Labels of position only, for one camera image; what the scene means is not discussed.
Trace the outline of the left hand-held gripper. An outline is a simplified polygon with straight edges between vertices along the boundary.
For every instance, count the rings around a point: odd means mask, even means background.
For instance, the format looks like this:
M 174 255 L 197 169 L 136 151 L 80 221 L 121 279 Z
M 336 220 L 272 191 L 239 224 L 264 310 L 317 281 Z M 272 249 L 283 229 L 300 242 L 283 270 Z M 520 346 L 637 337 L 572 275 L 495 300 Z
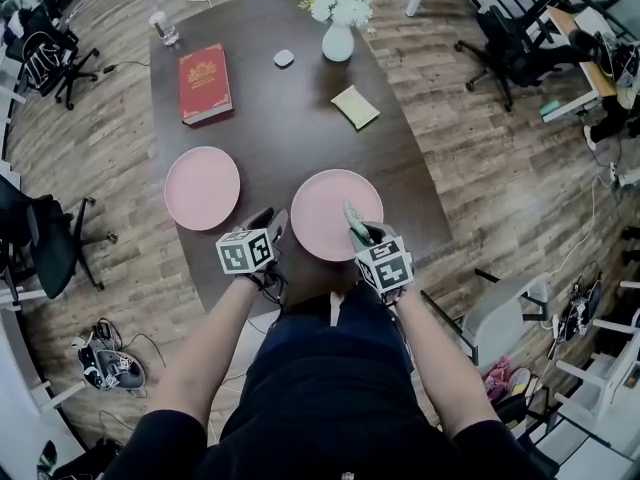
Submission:
M 243 222 L 244 228 L 232 231 L 216 242 L 216 250 L 225 274 L 250 274 L 277 261 L 276 245 L 289 223 L 286 209 L 275 212 L 266 207 Z

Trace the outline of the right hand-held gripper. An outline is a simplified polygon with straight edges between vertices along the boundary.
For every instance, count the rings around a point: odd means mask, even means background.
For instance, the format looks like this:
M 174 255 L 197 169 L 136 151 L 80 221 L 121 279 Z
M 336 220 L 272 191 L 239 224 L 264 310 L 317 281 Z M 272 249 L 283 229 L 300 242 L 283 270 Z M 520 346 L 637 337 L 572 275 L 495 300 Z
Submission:
M 412 283 L 412 257 L 403 238 L 385 223 L 365 221 L 363 225 L 350 227 L 348 236 L 364 281 L 377 293 L 389 293 Z

